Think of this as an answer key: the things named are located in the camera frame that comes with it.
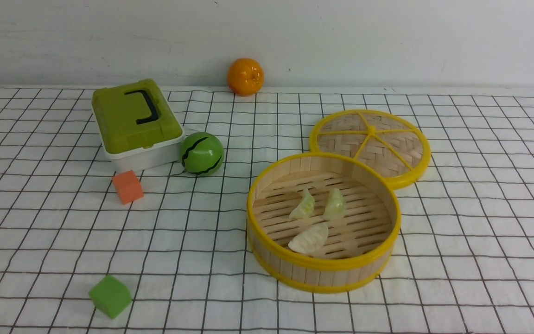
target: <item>orange cube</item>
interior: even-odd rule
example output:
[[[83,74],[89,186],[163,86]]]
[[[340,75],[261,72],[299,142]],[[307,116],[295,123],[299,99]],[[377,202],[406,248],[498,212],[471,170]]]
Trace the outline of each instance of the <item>orange cube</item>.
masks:
[[[123,205],[131,203],[144,196],[144,190],[141,188],[140,180],[137,178],[134,171],[115,175],[113,177],[113,184]]]

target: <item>watermelon stripe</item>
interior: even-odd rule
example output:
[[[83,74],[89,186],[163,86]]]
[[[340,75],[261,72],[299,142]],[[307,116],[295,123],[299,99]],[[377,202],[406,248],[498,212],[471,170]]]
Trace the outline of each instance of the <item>watermelon stripe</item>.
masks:
[[[209,167],[208,169],[205,169],[205,171],[201,171],[201,172],[196,172],[196,173],[191,173],[191,174],[194,174],[194,175],[202,175],[202,174],[205,174],[205,173],[209,173],[212,169],[216,168],[216,166],[218,165],[218,163],[220,163],[220,160],[222,159],[222,156],[220,156],[220,158],[218,158],[218,160],[216,160],[216,163],[214,163],[214,165],[212,167]]]
[[[199,139],[198,141],[194,142],[194,143],[191,145],[190,148],[187,148],[187,150],[184,151],[184,154],[183,154],[182,158],[180,158],[180,163],[182,163],[183,167],[184,167],[184,160],[185,160],[186,158],[189,157],[189,152],[191,152],[192,150],[194,150],[195,147],[197,147],[197,145],[199,145],[200,142],[202,142],[202,141],[204,141],[204,140],[206,140],[206,139],[208,139],[208,138],[209,138],[209,137],[203,137],[202,139]]]

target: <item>steamer basket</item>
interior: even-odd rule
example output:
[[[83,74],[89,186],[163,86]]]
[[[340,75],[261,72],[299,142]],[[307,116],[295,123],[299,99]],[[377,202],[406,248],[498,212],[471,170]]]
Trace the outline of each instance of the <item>steamer basket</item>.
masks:
[[[424,134],[388,112],[345,110],[325,117],[310,133],[311,152],[353,158],[374,169],[392,189],[416,182],[432,154]]]
[[[315,199],[309,218],[290,220],[301,192]],[[329,190],[338,188],[347,202],[345,217],[327,222],[329,237],[316,254],[291,251],[288,242],[321,215]],[[248,240],[255,258],[276,279],[317,293],[359,288],[386,265],[399,230],[399,202],[371,168],[338,154],[308,153],[268,167],[248,192]]]

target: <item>toy watermelon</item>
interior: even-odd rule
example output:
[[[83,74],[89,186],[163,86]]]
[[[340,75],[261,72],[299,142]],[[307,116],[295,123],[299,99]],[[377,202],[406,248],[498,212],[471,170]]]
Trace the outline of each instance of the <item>toy watermelon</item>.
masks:
[[[224,146],[216,136],[198,132],[187,137],[180,146],[180,163],[185,171],[208,176],[215,173],[224,161]]]

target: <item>yellow rim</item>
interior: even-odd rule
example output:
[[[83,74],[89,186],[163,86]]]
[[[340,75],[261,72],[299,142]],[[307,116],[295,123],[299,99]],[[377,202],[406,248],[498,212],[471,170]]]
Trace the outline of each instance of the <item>yellow rim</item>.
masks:
[[[265,271],[267,271],[269,275],[272,275],[276,280],[286,285],[289,285],[292,288],[307,291],[307,292],[313,292],[315,294],[338,294],[339,292],[347,292],[347,291],[351,291],[351,290],[355,290],[357,288],[363,287],[364,285],[373,281],[373,279],[375,279],[377,275],[379,275],[384,270],[384,268],[386,267],[386,264],[388,264],[388,261],[390,260],[390,257],[391,257],[391,256],[388,256],[388,258],[384,260],[384,263],[382,264],[382,266],[380,266],[380,268],[375,273],[373,273],[372,275],[370,275],[363,281],[359,281],[357,283],[348,284],[348,285],[340,285],[339,287],[322,287],[320,285],[308,285],[304,283],[299,283],[297,281],[289,279],[288,277],[285,277],[284,275],[281,275],[277,271],[273,270],[273,268],[269,267],[269,265],[265,262],[265,260],[263,260],[263,258],[261,258],[261,256],[259,256],[259,254],[256,251],[254,251],[253,244],[250,241],[248,242],[248,244],[250,245],[250,249],[252,250],[253,255],[256,258],[257,262],[259,262],[261,267],[265,269]]]
[[[362,121],[364,122],[364,124],[366,125],[367,128],[369,127],[369,125],[368,125],[368,122],[366,121],[366,119],[364,117],[364,114],[385,116],[387,118],[390,118],[391,120],[394,120],[394,121],[402,123],[403,125],[408,127],[408,129],[386,129],[386,130],[375,131],[374,133],[371,133],[370,131],[368,131],[368,129],[366,129],[364,131],[348,130],[348,131],[321,132],[322,127],[325,124],[327,124],[329,121],[331,121],[334,118],[337,118],[339,116],[343,116],[343,115],[347,115],[347,114],[357,114],[362,119]],[[412,133],[415,133],[415,135],[418,137],[418,139],[420,140],[420,142],[422,144],[423,152],[422,152],[421,161],[420,161],[420,163],[418,163],[417,166],[412,167],[411,165],[409,165],[405,161],[405,159],[402,158],[402,156],[400,154],[398,154],[386,141],[382,140],[380,138],[380,136],[377,135],[377,134],[382,134],[382,133],[394,133],[394,132],[397,132],[397,133],[399,133],[399,132],[412,132]],[[430,164],[430,159],[432,158],[432,151],[430,150],[430,144],[428,143],[428,140],[426,139],[426,136],[424,136],[424,134],[420,131],[420,129],[418,129],[417,127],[413,126],[413,124],[405,121],[404,119],[402,119],[400,117],[394,116],[394,115],[389,114],[387,112],[381,112],[381,111],[369,110],[369,109],[344,110],[344,111],[341,111],[341,112],[336,112],[334,114],[331,114],[331,115],[323,118],[322,120],[318,121],[318,123],[316,123],[316,125],[314,125],[314,128],[313,128],[312,132],[310,133],[310,138],[309,138],[310,152],[316,152],[316,153],[320,152],[320,148],[318,148],[318,136],[319,135],[344,135],[344,134],[362,134],[362,135],[366,135],[367,136],[366,140],[371,139],[371,138],[375,138],[375,139],[379,140],[380,142],[382,142],[384,144],[384,146],[389,148],[390,151],[395,156],[397,156],[397,158],[400,161],[402,161],[403,164],[405,164],[407,166],[407,168],[410,169],[409,172],[407,172],[407,173],[405,173],[403,175],[399,175],[398,177],[383,178],[384,182],[388,183],[390,188],[392,188],[393,190],[405,188],[406,186],[409,186],[409,185],[415,183],[417,180],[419,180],[422,177],[422,175],[424,175],[424,173],[426,172],[426,169],[428,169],[428,165]],[[364,140],[364,142],[362,143],[362,146],[358,150],[358,153],[354,156],[353,159],[358,164],[366,166],[366,167],[369,167],[368,165],[365,165],[365,163],[362,163],[361,161],[356,159],[356,157],[359,156],[360,152],[364,148],[366,140]]]
[[[393,199],[393,204],[396,208],[395,214],[397,217],[393,230],[390,232],[390,235],[388,236],[388,238],[384,240],[381,245],[379,245],[375,249],[365,254],[352,257],[352,258],[343,258],[339,260],[312,258],[312,257],[304,256],[302,254],[284,249],[284,247],[278,245],[269,236],[267,236],[267,234],[263,231],[263,229],[261,229],[261,227],[259,226],[259,223],[254,217],[254,210],[253,210],[252,194],[256,192],[257,183],[263,177],[265,177],[265,175],[269,173],[269,171],[271,171],[278,165],[284,163],[285,161],[289,161],[293,159],[300,159],[303,157],[310,157],[310,156],[322,156],[322,157],[327,157],[327,158],[334,158],[334,159],[341,159],[344,161],[349,161],[351,163],[358,165],[360,168],[365,169],[366,171],[369,171],[374,177],[380,180],[384,188],[386,188],[386,190],[388,191],[388,193],[391,195]],[[364,165],[363,163],[357,163],[357,161],[352,158],[347,158],[339,154],[327,154],[327,153],[316,153],[316,152],[288,156],[287,158],[281,159],[280,161],[277,161],[276,163],[271,164],[261,174],[259,174],[259,176],[254,180],[253,185],[248,191],[248,199],[246,201],[246,212],[248,215],[247,226],[250,228],[250,230],[252,230],[251,232],[256,235],[259,242],[261,242],[265,247],[267,247],[267,249],[269,249],[270,252],[272,252],[273,254],[275,254],[277,257],[279,257],[282,260],[286,260],[288,262],[291,262],[292,264],[297,264],[305,268],[316,269],[316,270],[350,270],[350,269],[366,266],[368,264],[371,264],[375,260],[377,260],[381,254],[385,253],[386,251],[388,251],[389,249],[393,247],[394,242],[397,239],[397,236],[399,235],[399,231],[401,230],[400,211],[401,210],[399,209],[399,201],[397,200],[396,195],[390,189],[390,187],[384,181],[384,179],[380,177],[378,173],[373,171],[372,168]]]

